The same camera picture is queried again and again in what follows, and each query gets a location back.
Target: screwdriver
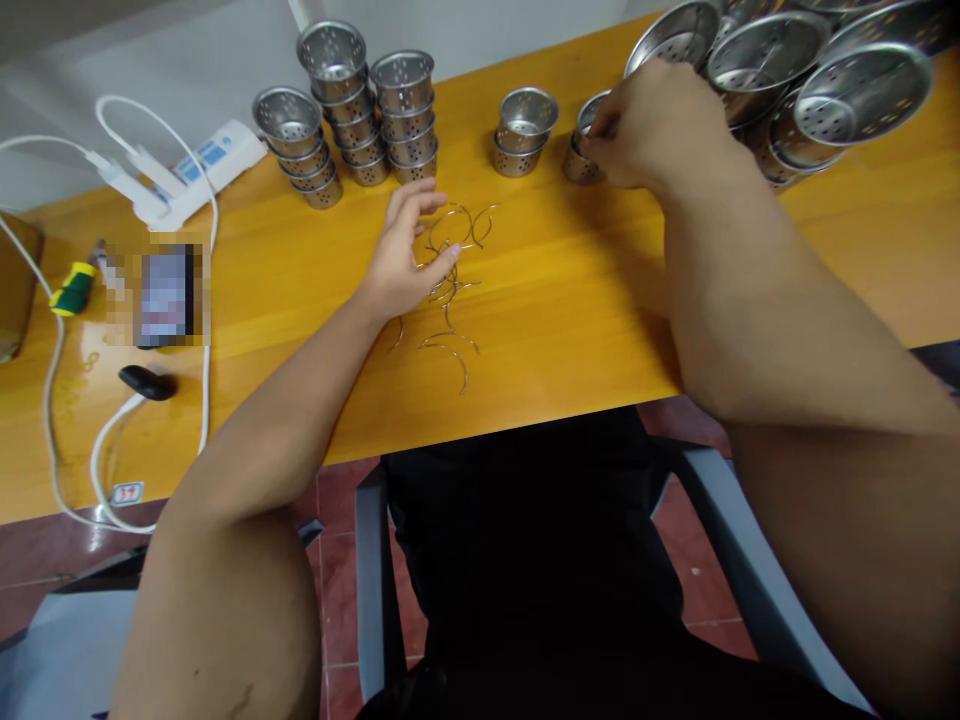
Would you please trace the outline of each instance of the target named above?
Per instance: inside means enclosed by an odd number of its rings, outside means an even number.
[[[63,317],[73,317],[87,306],[93,281],[97,277],[97,259],[104,252],[104,241],[98,240],[86,262],[75,262],[63,285],[50,296],[50,310]]]

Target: tiled floor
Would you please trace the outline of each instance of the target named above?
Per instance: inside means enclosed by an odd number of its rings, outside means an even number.
[[[712,445],[729,456],[723,430],[685,397],[646,403],[640,415],[652,435]],[[322,618],[324,698],[320,717],[353,718],[360,710],[357,669],[356,538],[353,493],[377,459],[323,468],[294,506],[298,525],[319,518],[325,529],[307,549]],[[128,509],[133,522],[148,524],[163,503]],[[728,652],[755,653],[739,610],[683,488],[672,480],[655,523],[680,576],[684,621],[690,631]],[[63,516],[0,526],[0,639],[25,627],[40,601],[76,573],[142,538],[105,533]],[[403,553],[393,542],[408,665],[423,656],[427,623],[410,585]]]

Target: white cable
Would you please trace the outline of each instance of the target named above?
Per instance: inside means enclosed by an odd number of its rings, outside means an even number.
[[[203,177],[203,182],[207,186],[207,192],[210,193],[210,206],[213,208],[213,222],[210,227],[210,259],[211,264],[213,262],[213,249],[217,244],[217,231],[220,228],[220,206],[217,204],[217,193],[213,189],[213,184],[210,182],[210,178],[207,175],[206,168],[203,167],[203,163],[200,162],[193,150],[190,149],[190,146],[180,137],[180,133],[170,127],[167,122],[157,115],[153,110],[148,108],[142,103],[138,103],[136,100],[131,100],[130,98],[125,98],[122,95],[104,95],[97,99],[96,112],[97,120],[103,126],[103,129],[107,131],[107,134],[116,140],[121,147],[123,147],[127,152],[131,152],[134,155],[139,154],[139,152],[133,148],[130,143],[120,137],[116,131],[111,129],[107,125],[107,121],[103,116],[103,109],[112,102],[123,103],[125,105],[130,105],[135,107],[138,110],[141,110],[158,123],[160,123],[167,132],[169,132],[173,139],[180,143],[180,146],[186,150],[187,156],[193,161],[193,164],[197,166],[197,169],[200,171],[200,175]],[[201,393],[203,395],[202,399],[202,410],[200,412],[200,445],[197,448],[197,455],[203,452],[203,449],[207,446],[207,438],[210,435],[210,347],[213,344],[213,339],[210,338],[208,342],[203,347],[203,384]]]
[[[129,143],[127,143],[119,134],[117,134],[113,129],[111,129],[105,118],[103,117],[103,108],[111,102],[120,102],[126,105],[141,110],[142,112],[150,115],[154,120],[156,120],[160,125],[162,125],[167,132],[169,132],[173,138],[183,147],[187,152],[187,155],[197,166],[203,181],[207,186],[207,191],[210,194],[210,205],[213,211],[213,221],[210,228],[210,256],[213,257],[213,249],[217,242],[217,232],[220,227],[220,207],[217,203],[217,194],[213,189],[213,184],[210,182],[210,178],[207,175],[207,171],[204,168],[203,164],[200,162],[200,159],[194,154],[193,150],[189,145],[184,141],[180,134],[174,130],[163,118],[157,115],[153,110],[148,108],[146,105],[138,103],[135,100],[130,100],[129,98],[122,97],[120,95],[104,95],[99,98],[96,103],[96,114],[97,119],[100,121],[100,124],[103,126],[103,129],[107,134],[113,138],[117,143],[119,143],[125,150],[128,152],[137,154],[135,150]],[[23,145],[30,142],[57,142],[65,145],[70,145],[80,152],[82,152],[88,160],[93,162],[94,157],[99,157],[96,153],[84,148],[82,145],[73,142],[72,140],[67,140],[65,138],[54,137],[52,135],[24,135],[22,137],[11,138],[0,143],[0,151],[6,150],[7,148],[14,147],[16,145]],[[26,248],[23,247],[23,244],[10,229],[7,223],[0,217],[0,227],[3,227],[7,235],[10,236],[10,239],[13,241],[13,244],[16,245],[17,249],[20,251],[20,254],[26,260],[27,265],[30,266],[30,269],[33,271],[33,274],[37,278],[37,282],[40,283],[40,286],[43,288],[43,291],[47,294],[47,297],[50,297],[53,294],[53,290],[50,287],[50,284],[47,282],[47,279],[43,276],[43,273],[40,271],[40,268],[34,262],[33,258],[30,256],[30,253],[27,252]],[[55,441],[55,436],[53,432],[53,383],[56,378],[57,368],[60,365],[60,358],[63,355],[63,346],[66,340],[66,326],[63,322],[63,318],[59,315],[54,316],[57,323],[57,340],[54,345],[53,357],[50,360],[50,366],[47,370],[47,377],[44,381],[43,387],[43,422],[46,435],[46,444],[47,444],[47,454],[50,459],[50,472],[51,478],[53,480],[53,491],[54,496],[56,497],[57,504],[60,506],[61,511],[66,515],[82,522],[86,525],[92,527],[100,528],[103,530],[113,530],[120,532],[131,532],[131,533],[142,533],[149,534],[152,533],[156,528],[156,525],[150,525],[147,527],[138,527],[126,523],[116,516],[113,512],[113,509],[110,505],[109,499],[103,492],[103,486],[100,482],[100,453],[103,449],[103,444],[106,441],[106,437],[109,434],[110,430],[113,429],[114,425],[126,415],[128,412],[132,411],[135,407],[140,405],[145,398],[137,394],[131,397],[120,410],[107,421],[107,424],[103,426],[100,430],[100,434],[97,436],[97,440],[94,443],[93,450],[90,453],[90,479],[93,484],[94,492],[97,496],[97,500],[100,503],[100,506],[103,509],[104,514],[109,520],[111,520],[114,525],[109,523],[97,522],[95,520],[90,520],[78,514],[73,508],[67,505],[66,500],[63,498],[63,494],[60,489],[60,477],[58,472],[58,457],[57,457],[57,446]],[[210,364],[211,364],[211,351],[210,343],[204,346],[203,348],[203,385],[202,385],[202,394],[203,394],[203,407],[201,411],[201,425],[200,425],[200,444],[197,449],[197,454],[199,455],[203,452],[203,449],[207,445],[207,438],[210,434]]]
[[[120,421],[120,418],[144,401],[146,401],[146,398],[143,395],[134,393],[133,397],[127,400],[120,407],[120,409],[117,410],[116,414],[107,420],[107,424],[101,428],[100,434],[97,435],[96,442],[93,443],[93,450],[90,452],[90,481],[93,484],[93,492],[97,495],[97,501],[100,503],[103,514],[109,518],[110,522],[116,525],[120,530],[125,530],[126,532],[131,533],[139,533],[142,535],[149,535],[157,529],[157,526],[155,524],[146,526],[131,525],[130,523],[124,522],[117,517],[116,513],[113,512],[113,508],[110,507],[110,499],[103,492],[103,485],[100,482],[100,452],[103,450],[103,443],[106,441],[107,435],[110,434],[113,426]]]
[[[15,147],[17,145],[24,145],[30,142],[46,141],[72,145],[80,152],[87,153],[86,148],[78,145],[72,140],[65,140],[63,138],[53,137],[50,135],[24,135],[22,137],[11,138],[10,140],[0,143],[0,150],[6,150],[7,148]],[[27,265],[30,266],[33,274],[37,277],[37,282],[40,283],[40,287],[43,288],[43,292],[46,293],[47,297],[50,297],[53,294],[53,291],[50,288],[50,283],[47,282],[47,279],[43,276],[43,273],[40,272],[40,268],[30,256],[30,253],[27,252],[26,248],[23,246],[23,243],[20,242],[19,238],[14,234],[10,226],[7,225],[6,221],[3,219],[3,216],[0,216],[0,227],[2,227],[7,235],[10,236],[13,244],[16,245],[17,250],[19,250],[20,254],[23,255],[23,259],[26,260]],[[60,506],[60,510],[74,520],[103,530],[121,530],[121,528],[114,527],[108,523],[101,523],[97,522],[96,520],[90,520],[89,518],[83,517],[83,515],[80,515],[76,510],[67,504],[67,501],[64,499],[63,493],[60,490],[60,474],[58,471],[59,460],[57,457],[56,438],[53,432],[53,381],[56,379],[57,368],[60,366],[60,357],[63,355],[63,344],[66,340],[67,329],[63,323],[62,317],[59,315],[54,315],[54,318],[56,319],[57,323],[57,340],[53,346],[53,356],[50,358],[50,366],[47,368],[47,377],[43,383],[42,400],[44,437],[47,445],[47,457],[50,459],[50,477],[53,481],[53,495],[57,500],[57,505]]]

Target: hand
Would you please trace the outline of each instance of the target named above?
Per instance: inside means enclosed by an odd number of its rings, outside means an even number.
[[[451,245],[429,265],[417,269],[413,240],[423,232],[420,216],[432,215],[447,204],[446,193],[433,192],[436,186],[435,178],[424,178],[390,196],[383,232],[354,294],[378,322],[413,310],[460,257],[460,245]]]
[[[614,185],[661,193],[724,171],[723,104],[693,67],[659,58],[617,85],[581,144]]]

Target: cardboard box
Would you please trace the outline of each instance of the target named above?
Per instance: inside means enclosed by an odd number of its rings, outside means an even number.
[[[40,264],[43,238],[27,223],[6,213],[0,213],[10,229]],[[27,333],[30,309],[37,279],[20,251],[0,230],[0,363],[7,362],[20,349]]]

